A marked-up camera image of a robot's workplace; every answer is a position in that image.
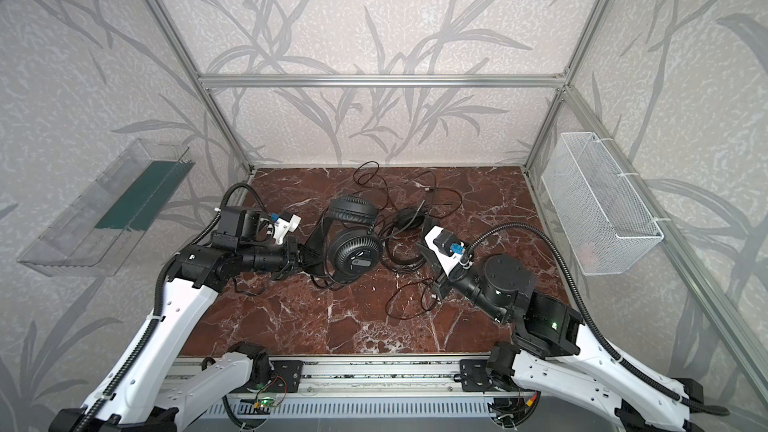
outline blue connector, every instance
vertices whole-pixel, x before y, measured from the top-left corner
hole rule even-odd
[[[462,247],[459,244],[453,243],[451,244],[451,252],[454,254],[464,255],[464,247]]]

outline black corrugated tube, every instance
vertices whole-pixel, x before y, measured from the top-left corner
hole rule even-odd
[[[236,184],[233,184],[232,187],[229,187],[224,195],[221,198],[221,204],[219,208],[226,207],[226,204],[229,203],[230,197],[232,194],[238,189],[238,188],[245,188],[254,195],[256,202],[259,204],[259,207],[261,210],[266,212],[266,207],[264,206],[264,202],[261,201],[261,197],[259,197],[259,194],[256,193],[256,190],[250,186],[250,184],[246,184],[244,182],[238,182]],[[214,219],[210,221],[210,224],[206,226],[206,228],[203,229],[203,231],[195,236],[194,239],[192,239],[191,242],[189,242],[184,247],[189,247],[190,245],[196,245],[201,240],[203,240],[203,237],[210,234],[212,230],[214,230],[214,227],[216,227],[216,224],[219,222],[219,219],[221,218],[221,212],[216,212],[216,216],[214,216]],[[88,424],[91,423],[91,420],[96,417],[98,412],[101,410],[101,408],[104,406],[104,404],[107,403],[107,398],[110,397],[118,386],[120,385],[120,382],[123,380],[125,375],[128,373],[131,367],[133,367],[134,363],[136,362],[136,359],[138,359],[139,355],[141,354],[141,351],[144,350],[144,348],[147,346],[147,342],[149,342],[149,339],[152,337],[152,334],[154,333],[155,329],[158,328],[158,323],[160,322],[160,318],[163,316],[163,289],[165,286],[165,278],[168,275],[168,269],[170,269],[170,266],[174,263],[174,260],[176,260],[176,256],[174,255],[168,262],[165,263],[163,266],[163,270],[160,271],[160,275],[158,276],[158,280],[156,281],[154,285],[154,309],[152,309],[152,315],[156,318],[153,318],[149,321],[149,325],[147,325],[147,328],[144,330],[144,333],[141,335],[141,338],[139,339],[139,342],[136,343],[136,347],[134,347],[134,350],[130,352],[130,355],[128,358],[125,359],[125,362],[123,362],[122,366],[120,366],[120,369],[115,373],[112,380],[110,380],[107,387],[104,389],[104,392],[102,393],[102,398],[96,399],[95,402],[93,402],[93,405],[91,405],[88,410],[85,411],[85,414],[80,419],[78,424],[74,428],[74,432],[83,432],[85,428],[88,426]]]
[[[602,333],[598,329],[598,326],[595,325],[594,321],[592,320],[592,317],[590,316],[589,311],[587,310],[587,306],[584,304],[584,300],[581,299],[581,294],[576,288],[576,282],[574,282],[573,277],[571,276],[571,272],[568,270],[568,266],[565,264],[565,260],[563,260],[562,255],[560,255],[560,252],[554,246],[554,244],[552,243],[552,240],[549,237],[547,237],[547,235],[545,235],[538,228],[530,224],[527,224],[525,222],[507,222],[505,224],[501,224],[500,226],[495,226],[493,228],[490,228],[489,230],[481,234],[471,245],[467,247],[464,255],[462,256],[462,264],[467,264],[469,260],[471,260],[472,254],[475,252],[475,249],[477,248],[478,245],[482,244],[491,235],[498,234],[500,231],[505,230],[506,228],[522,228],[523,230],[527,230],[529,232],[532,232],[535,235],[538,235],[540,239],[543,240],[545,244],[547,244],[547,246],[549,247],[549,250],[552,251],[554,260],[558,263],[558,266],[563,272],[563,276],[565,277],[565,282],[568,284],[568,288],[571,289],[571,295],[573,296],[574,302],[576,302],[576,307],[578,308],[578,311],[581,312],[581,317],[584,318],[584,322],[587,324],[587,327],[589,327],[589,330],[592,332],[592,335],[595,336],[595,338],[598,340],[602,348],[604,348],[608,352],[608,354],[613,358],[613,360],[616,360],[617,362],[619,362],[622,366],[624,366],[625,369],[631,372],[632,375],[642,380],[652,388],[658,390],[662,394],[666,395],[668,398],[681,402],[683,405],[688,407],[688,409],[691,412],[703,412],[705,414],[719,415],[719,416],[726,416],[730,414],[730,411],[723,406],[704,405],[704,404],[699,404],[698,402],[693,402],[688,398],[682,398],[674,390],[666,388],[662,384],[659,384],[656,380],[648,377],[645,373],[643,373],[642,370],[639,370],[638,368],[636,368],[628,360],[623,360],[621,357],[621,354],[616,349],[614,349],[612,345],[610,345],[610,342],[608,342],[608,340],[602,335]]]

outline headphone ear cup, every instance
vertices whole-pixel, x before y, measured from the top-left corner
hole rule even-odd
[[[374,268],[382,256],[382,242],[364,227],[346,230],[333,239],[328,257],[336,273],[334,279],[350,282]]]
[[[379,216],[379,209],[362,197],[341,196],[331,201],[328,216],[341,222],[372,226]]]

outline wallpaper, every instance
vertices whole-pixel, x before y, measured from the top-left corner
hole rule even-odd
[[[229,89],[218,91],[216,101],[255,164],[354,166],[377,160],[478,166],[522,164],[553,94],[550,89]]]
[[[140,0],[0,0],[0,429],[77,407],[151,310],[175,248],[245,177]],[[16,258],[136,138],[196,163],[120,271],[45,277]]]
[[[205,73],[557,73],[594,0],[163,2]]]
[[[768,347],[768,1],[616,0],[576,84]]]
[[[583,130],[577,117],[563,106],[530,175],[539,211],[571,268],[590,315],[610,341],[637,360],[670,377],[698,380],[704,386],[707,402],[730,408],[731,415],[722,419],[696,414],[694,422],[704,430],[768,430],[768,410],[661,246],[651,249],[623,274],[586,277],[581,273],[542,182],[542,173],[559,134]]]

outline red marble tabletop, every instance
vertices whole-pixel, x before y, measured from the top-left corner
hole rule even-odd
[[[254,187],[271,212],[289,210],[302,217],[295,234],[303,240],[312,231],[329,200],[342,192],[360,190],[352,180],[353,168],[272,168],[261,169]],[[382,168],[389,185],[414,177],[423,168]],[[433,168],[440,187],[454,188],[464,195],[463,206],[441,220],[465,242],[497,224],[524,221],[541,227],[520,168],[461,167]],[[416,207],[425,197],[424,187],[432,184],[423,176],[412,184],[390,191],[398,208]],[[379,192],[365,197],[383,205]],[[456,194],[440,191],[435,215],[457,205]],[[247,205],[253,201],[246,200]],[[335,233],[332,229],[329,237]],[[411,254],[412,240],[406,236],[394,247],[403,256]],[[490,237],[478,248],[478,258],[507,253],[519,258],[537,277],[538,289],[567,302],[564,286],[546,245],[526,231],[507,230]],[[378,265],[359,281],[338,292],[315,288],[305,274],[282,282],[267,276],[245,274],[242,289],[259,292],[258,297],[236,294],[230,282],[202,317],[182,349],[183,355],[221,355],[237,341],[251,341],[268,347],[272,355],[285,354],[366,354],[485,352],[495,341],[509,341],[512,327],[500,327],[480,310],[452,292],[434,310],[408,321],[387,316],[384,306],[398,286],[433,276],[429,266],[408,275],[396,275]],[[422,309],[418,305],[421,285],[406,287],[391,304],[390,313],[404,317]],[[431,301],[429,292],[425,305]]]

